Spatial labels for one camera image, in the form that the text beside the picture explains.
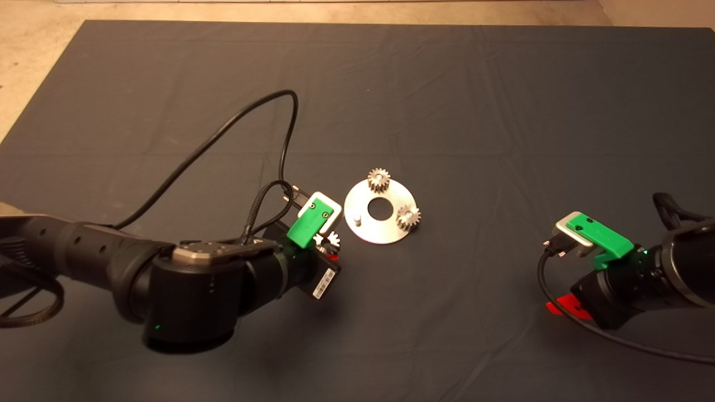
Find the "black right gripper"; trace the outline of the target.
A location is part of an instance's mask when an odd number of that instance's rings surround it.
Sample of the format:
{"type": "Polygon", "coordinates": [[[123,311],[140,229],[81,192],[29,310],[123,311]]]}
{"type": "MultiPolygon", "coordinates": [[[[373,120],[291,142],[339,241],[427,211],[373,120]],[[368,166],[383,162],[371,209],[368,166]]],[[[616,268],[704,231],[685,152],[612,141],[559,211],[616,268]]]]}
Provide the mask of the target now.
{"type": "MultiPolygon", "coordinates": [[[[570,287],[570,292],[574,296],[561,296],[557,303],[580,320],[594,320],[602,330],[618,330],[638,315],[638,310],[617,298],[605,272],[588,273],[570,287]]],[[[564,315],[552,302],[547,302],[546,308],[551,314],[564,315]]]]}

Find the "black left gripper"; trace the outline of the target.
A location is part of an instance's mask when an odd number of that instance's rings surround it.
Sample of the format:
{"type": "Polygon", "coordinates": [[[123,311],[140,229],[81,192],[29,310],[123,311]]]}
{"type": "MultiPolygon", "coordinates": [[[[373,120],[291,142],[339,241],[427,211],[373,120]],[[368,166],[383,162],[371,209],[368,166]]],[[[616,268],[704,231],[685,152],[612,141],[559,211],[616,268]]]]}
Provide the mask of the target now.
{"type": "Polygon", "coordinates": [[[341,273],[339,255],[319,250],[299,249],[289,260],[291,287],[313,300],[322,300],[341,273]]]}

